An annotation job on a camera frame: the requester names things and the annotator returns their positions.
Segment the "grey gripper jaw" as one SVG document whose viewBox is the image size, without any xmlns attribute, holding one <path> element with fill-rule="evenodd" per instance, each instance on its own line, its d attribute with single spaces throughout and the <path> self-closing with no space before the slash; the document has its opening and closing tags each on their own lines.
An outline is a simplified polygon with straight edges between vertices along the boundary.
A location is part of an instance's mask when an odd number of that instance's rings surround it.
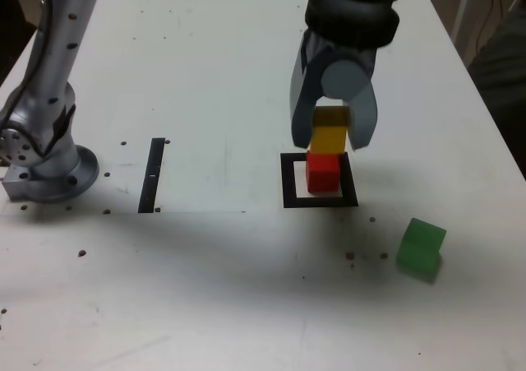
<svg viewBox="0 0 526 371">
<path fill-rule="evenodd" d="M 322 96 L 321 77 L 324 70 L 324 49 L 316 45 L 318 39 L 311 30 L 303 33 L 290 82 L 289 108 L 291 135 L 296 147 L 307 149 L 313 133 L 313 114 Z"/>
<path fill-rule="evenodd" d="M 377 103 L 371 78 L 356 62 L 338 60 L 325 68 L 323 96 L 341 100 L 348 107 L 349 141 L 354 150 L 367 147 L 377 124 Z"/>
</svg>

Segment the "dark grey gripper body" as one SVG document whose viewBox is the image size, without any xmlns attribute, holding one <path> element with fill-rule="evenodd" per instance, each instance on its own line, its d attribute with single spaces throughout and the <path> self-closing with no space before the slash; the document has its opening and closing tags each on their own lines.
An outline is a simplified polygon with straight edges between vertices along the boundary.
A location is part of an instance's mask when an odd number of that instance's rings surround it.
<svg viewBox="0 0 526 371">
<path fill-rule="evenodd" d="M 338 61 L 350 61 L 356 63 L 372 79 L 376 65 L 376 49 L 357 49 L 342 44 L 336 44 L 322 37 L 316 37 L 313 42 L 316 55 L 321 56 L 323 63 L 331 64 Z"/>
</svg>

